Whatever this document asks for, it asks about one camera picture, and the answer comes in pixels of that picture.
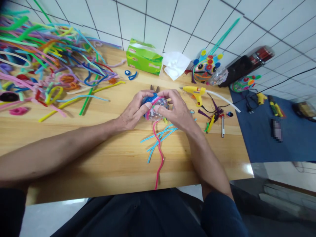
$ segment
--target man's right hand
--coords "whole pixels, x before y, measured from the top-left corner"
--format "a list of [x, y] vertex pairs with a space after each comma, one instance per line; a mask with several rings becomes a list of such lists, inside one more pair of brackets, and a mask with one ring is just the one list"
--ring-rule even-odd
[[168, 110], [160, 105], [156, 105], [154, 109], [168, 119], [168, 121], [172, 122], [177, 128], [188, 132], [198, 126], [177, 90], [160, 91], [157, 95], [171, 99], [168, 103], [173, 105], [173, 110]]

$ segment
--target hot glue gun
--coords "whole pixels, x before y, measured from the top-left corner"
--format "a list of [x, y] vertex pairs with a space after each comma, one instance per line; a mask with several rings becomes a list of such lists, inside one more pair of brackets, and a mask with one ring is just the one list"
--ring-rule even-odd
[[198, 87], [194, 87], [194, 86], [186, 86], [186, 87], [180, 87], [180, 89], [184, 90], [185, 92], [189, 92], [193, 94], [197, 100], [197, 107], [202, 106], [202, 95], [205, 93], [204, 87], [201, 87], [201, 89], [199, 89]]

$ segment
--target box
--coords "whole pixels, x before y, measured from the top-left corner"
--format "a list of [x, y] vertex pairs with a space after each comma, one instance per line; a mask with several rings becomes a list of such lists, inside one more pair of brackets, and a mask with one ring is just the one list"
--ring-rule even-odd
[[131, 39], [126, 51], [127, 65], [142, 71], [159, 75], [163, 57], [151, 44]]

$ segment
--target blue cloth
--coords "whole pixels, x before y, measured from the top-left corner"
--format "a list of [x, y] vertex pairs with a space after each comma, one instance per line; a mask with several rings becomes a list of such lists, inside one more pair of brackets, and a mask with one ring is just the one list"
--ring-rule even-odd
[[[240, 93], [230, 91], [230, 94], [234, 103], [242, 99]], [[316, 123], [298, 117], [292, 110], [293, 102], [276, 96], [273, 98], [284, 111], [285, 119], [272, 114], [268, 100], [259, 105], [253, 114], [247, 112], [246, 100], [235, 104], [241, 110], [236, 114], [250, 162], [315, 161]], [[281, 124], [282, 143], [271, 136], [271, 119]]]

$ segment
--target yellow tool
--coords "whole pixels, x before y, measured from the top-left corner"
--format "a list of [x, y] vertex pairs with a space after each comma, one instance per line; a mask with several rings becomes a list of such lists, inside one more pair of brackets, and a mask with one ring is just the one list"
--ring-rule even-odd
[[265, 96], [265, 95], [262, 94], [262, 93], [258, 93], [257, 96], [258, 96], [258, 104], [259, 104], [259, 105], [263, 104], [263, 103], [264, 103], [264, 100], [268, 99], [268, 97]]
[[283, 114], [281, 112], [280, 106], [277, 103], [274, 104], [274, 108], [276, 109], [279, 117], [283, 117]]
[[211, 121], [206, 124], [206, 129], [204, 130], [204, 132], [209, 133], [211, 131], [214, 121], [215, 121], [215, 115], [213, 115]]
[[198, 87], [194, 87], [194, 86], [186, 86], [186, 87], [180, 87], [180, 89], [184, 90], [185, 92], [189, 92], [193, 94], [197, 100], [197, 107], [202, 106], [202, 95], [205, 93], [204, 87], [201, 87], [201, 89], [199, 89]]

